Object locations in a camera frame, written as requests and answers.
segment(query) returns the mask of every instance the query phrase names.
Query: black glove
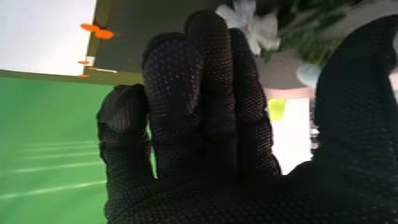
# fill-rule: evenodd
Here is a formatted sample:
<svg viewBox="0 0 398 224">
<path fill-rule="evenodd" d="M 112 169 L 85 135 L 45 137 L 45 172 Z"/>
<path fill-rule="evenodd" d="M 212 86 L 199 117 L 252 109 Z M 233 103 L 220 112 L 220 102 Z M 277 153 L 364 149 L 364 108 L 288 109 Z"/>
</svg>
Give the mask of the black glove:
<svg viewBox="0 0 398 224">
<path fill-rule="evenodd" d="M 320 148 L 288 176 L 242 32 L 201 12 L 185 34 L 155 38 L 146 94 L 117 87 L 98 114 L 110 223 L 398 223 L 396 28 L 398 16 L 382 18 L 338 49 L 316 91 Z"/>
</svg>

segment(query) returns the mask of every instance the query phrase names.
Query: glove finger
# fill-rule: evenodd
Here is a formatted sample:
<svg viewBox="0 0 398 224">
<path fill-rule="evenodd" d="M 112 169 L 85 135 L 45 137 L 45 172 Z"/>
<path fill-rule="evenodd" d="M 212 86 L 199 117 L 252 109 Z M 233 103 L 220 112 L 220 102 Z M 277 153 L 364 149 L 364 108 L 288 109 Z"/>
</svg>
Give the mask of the glove finger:
<svg viewBox="0 0 398 224">
<path fill-rule="evenodd" d="M 213 12 L 190 16 L 185 33 L 205 54 L 201 111 L 206 165 L 212 170 L 229 172 L 236 169 L 233 54 L 226 22 Z"/>
<path fill-rule="evenodd" d="M 183 34 L 160 35 L 144 56 L 144 84 L 158 178 L 194 175 L 203 164 L 199 88 L 203 55 Z"/>
<path fill-rule="evenodd" d="M 341 174 L 340 181 L 386 195 L 398 183 L 398 108 L 389 84 L 396 31 L 398 16 L 389 16 L 347 37 L 320 75 L 315 114 L 320 175 Z"/>
<path fill-rule="evenodd" d="M 244 177 L 279 176 L 281 167 L 272 154 L 272 126 L 267 97 L 260 84 L 254 56 L 242 31 L 231 31 L 238 165 Z"/>
<path fill-rule="evenodd" d="M 133 189 L 153 183 L 144 86 L 117 86 L 98 113 L 100 153 L 107 164 L 107 214 L 117 216 Z"/>
</svg>

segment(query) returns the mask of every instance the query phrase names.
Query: white panel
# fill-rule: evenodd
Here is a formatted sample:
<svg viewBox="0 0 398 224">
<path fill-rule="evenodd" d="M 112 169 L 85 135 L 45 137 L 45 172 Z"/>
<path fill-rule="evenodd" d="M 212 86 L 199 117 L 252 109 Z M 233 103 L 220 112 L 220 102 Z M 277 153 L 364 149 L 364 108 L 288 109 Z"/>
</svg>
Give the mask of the white panel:
<svg viewBox="0 0 398 224">
<path fill-rule="evenodd" d="M 274 154 L 283 173 L 311 159 L 309 99 L 288 100 L 281 121 L 272 122 Z"/>
<path fill-rule="evenodd" d="M 82 75 L 96 0 L 2 0 L 0 69 Z"/>
</svg>

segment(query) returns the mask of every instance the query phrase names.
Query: white flower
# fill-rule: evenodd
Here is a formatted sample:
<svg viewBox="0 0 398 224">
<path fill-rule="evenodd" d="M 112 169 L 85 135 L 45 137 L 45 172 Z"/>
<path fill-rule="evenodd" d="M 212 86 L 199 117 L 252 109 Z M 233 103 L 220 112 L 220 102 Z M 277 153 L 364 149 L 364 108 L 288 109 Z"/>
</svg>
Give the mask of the white flower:
<svg viewBox="0 0 398 224">
<path fill-rule="evenodd" d="M 267 50 L 279 48 L 281 39 L 276 15 L 258 17 L 254 12 L 256 1 L 236 1 L 235 10 L 228 5 L 220 5 L 215 11 L 226 20 L 228 28 L 238 28 L 244 31 L 252 53 L 260 55 L 261 47 Z"/>
</svg>

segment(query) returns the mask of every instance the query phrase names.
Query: green wall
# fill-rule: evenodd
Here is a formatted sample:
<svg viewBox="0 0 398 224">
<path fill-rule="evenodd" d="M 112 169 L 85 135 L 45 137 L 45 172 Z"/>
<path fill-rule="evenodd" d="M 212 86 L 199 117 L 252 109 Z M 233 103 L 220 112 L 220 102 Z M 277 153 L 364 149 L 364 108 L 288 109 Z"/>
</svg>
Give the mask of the green wall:
<svg viewBox="0 0 398 224">
<path fill-rule="evenodd" d="M 0 78 L 0 223 L 101 224 L 109 86 Z"/>
</svg>

